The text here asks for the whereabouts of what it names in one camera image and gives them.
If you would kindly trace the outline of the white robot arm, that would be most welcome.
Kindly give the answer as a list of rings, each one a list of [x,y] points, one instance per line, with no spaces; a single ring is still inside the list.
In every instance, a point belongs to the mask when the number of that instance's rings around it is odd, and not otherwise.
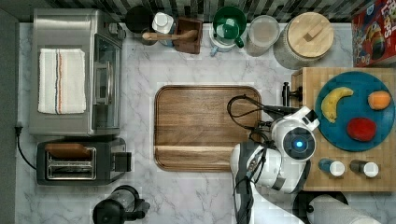
[[[259,187],[294,193],[302,189],[316,150],[313,131],[319,126],[316,113],[304,106],[275,120],[271,139],[251,140],[233,148],[233,207],[237,224],[304,224],[294,214],[265,199]]]

